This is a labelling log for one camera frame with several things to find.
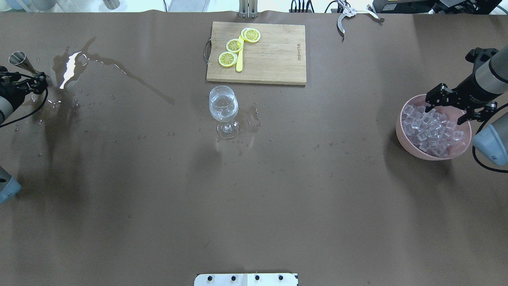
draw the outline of pink bowl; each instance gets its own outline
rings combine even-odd
[[[420,106],[420,105],[427,105],[425,102],[425,94],[417,95],[411,99],[409,99],[402,109],[406,107],[406,105],[412,104],[414,106]],[[444,113],[448,117],[448,120],[450,121],[457,121],[459,117],[461,117],[465,112],[455,108],[453,106],[436,106],[436,111],[439,113]],[[402,110],[400,111],[399,117],[397,118],[397,122],[395,123],[395,131],[397,133],[397,138],[399,139],[400,144],[406,151],[411,153],[413,156],[418,157],[420,159],[424,160],[430,160],[430,161],[441,161],[441,160],[448,160],[453,159],[464,153],[467,148],[469,147],[469,144],[471,143],[471,123],[465,122],[462,125],[457,125],[455,130],[461,130],[464,131],[464,140],[458,141],[455,145],[448,147],[448,156],[439,158],[431,156],[427,153],[424,153],[422,150],[420,150],[418,147],[413,145],[409,138],[407,138],[406,134],[402,130]]]

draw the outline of wine glass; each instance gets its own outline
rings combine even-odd
[[[224,139],[234,138],[240,130],[238,121],[234,120],[238,113],[235,93],[230,87],[220,85],[212,89],[209,99],[210,113],[213,118],[220,121],[217,125],[217,134]]]

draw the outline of yellow spoon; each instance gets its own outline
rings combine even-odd
[[[240,40],[243,46],[244,43],[243,35],[240,35],[238,39]],[[238,52],[238,59],[236,61],[236,71],[241,72],[242,70],[243,70],[243,48]]]

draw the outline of bowl of ice cubes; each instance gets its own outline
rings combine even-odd
[[[453,159],[471,143],[471,124],[457,125],[464,111],[453,106],[436,106],[425,112],[425,94],[409,99],[396,123],[400,144],[412,155],[425,160]]]

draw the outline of glass base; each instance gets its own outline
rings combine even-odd
[[[217,134],[223,139],[231,139],[238,135],[240,125],[238,121],[220,123],[217,125]]]

